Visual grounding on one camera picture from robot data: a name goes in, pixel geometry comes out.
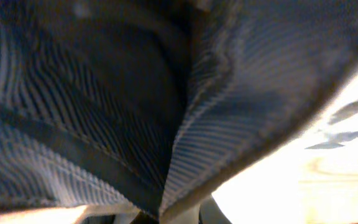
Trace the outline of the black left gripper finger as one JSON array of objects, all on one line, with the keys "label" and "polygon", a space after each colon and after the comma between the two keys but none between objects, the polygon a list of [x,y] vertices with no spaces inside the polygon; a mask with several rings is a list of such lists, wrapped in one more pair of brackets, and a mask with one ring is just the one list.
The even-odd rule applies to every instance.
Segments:
[{"label": "black left gripper finger", "polygon": [[201,224],[231,224],[223,212],[218,207],[212,196],[206,198],[200,206]]}]

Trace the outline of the khaki green shorts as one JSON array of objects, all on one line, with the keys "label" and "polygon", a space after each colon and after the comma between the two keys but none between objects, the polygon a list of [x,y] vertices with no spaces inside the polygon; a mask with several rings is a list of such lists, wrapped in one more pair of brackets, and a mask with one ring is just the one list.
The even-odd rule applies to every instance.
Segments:
[{"label": "khaki green shorts", "polygon": [[0,1],[0,217],[169,222],[358,72],[358,1]]}]

